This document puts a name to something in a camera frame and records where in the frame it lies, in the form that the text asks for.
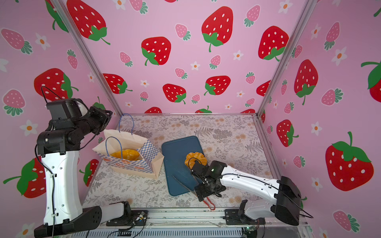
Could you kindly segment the checkered paper bag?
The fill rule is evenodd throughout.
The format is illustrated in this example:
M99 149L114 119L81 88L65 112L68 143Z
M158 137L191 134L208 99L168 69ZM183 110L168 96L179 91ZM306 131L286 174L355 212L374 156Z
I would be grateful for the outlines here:
M117 173L158 179L164 155L147 138L136 135L134 127L123 131L124 116L116 130L104 130L105 140L92 150Z

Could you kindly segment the croissant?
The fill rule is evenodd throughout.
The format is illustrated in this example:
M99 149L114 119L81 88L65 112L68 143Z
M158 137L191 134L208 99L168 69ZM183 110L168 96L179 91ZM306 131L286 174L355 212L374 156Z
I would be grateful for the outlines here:
M110 156L119 158L119 159L124 159L128 161L138 161L140 160L140 153L137 150L133 149L126 149L123 151L117 151L112 153Z

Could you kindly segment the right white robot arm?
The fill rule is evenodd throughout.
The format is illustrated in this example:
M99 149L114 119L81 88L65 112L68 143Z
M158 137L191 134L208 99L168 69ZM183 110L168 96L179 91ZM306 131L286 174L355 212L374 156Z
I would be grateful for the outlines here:
M201 181L194 188L200 202L210 196L221 197L222 192L229 187L262 198L262 202L242 200L239 209L233 215L225 216L227 222L260 225L261 219L274 217L287 225L298 226L300 216L312 218L301 206L300 190L288 177L262 178L241 172L219 161L212 161L210 165L203 165L195 158L191 161L194 163L189 165L191 174Z

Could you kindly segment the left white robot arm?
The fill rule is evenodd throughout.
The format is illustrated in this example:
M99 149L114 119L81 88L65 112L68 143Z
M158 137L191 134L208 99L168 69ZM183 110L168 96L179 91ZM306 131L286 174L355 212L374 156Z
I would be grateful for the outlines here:
M108 125L112 112L90 107L83 114L75 100L46 105L51 113L48 128L39 134L35 155L41 156L46 175L47 206L44 222L34 230L36 238L95 230L100 224L128 215L126 203L83 208L78 191L77 161L81 141L98 135Z

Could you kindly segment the large glazed ring pastry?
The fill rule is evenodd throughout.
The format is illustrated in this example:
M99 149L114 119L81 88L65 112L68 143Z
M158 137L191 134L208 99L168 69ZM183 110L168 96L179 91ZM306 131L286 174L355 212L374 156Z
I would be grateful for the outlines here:
M186 160L185 160L185 165L189 168L189 169L192 169L194 164L198 162L204 166L207 165L207 159L205 158L205 156L200 153L200 152L192 152L192 153L189 153L187 156L186 156Z

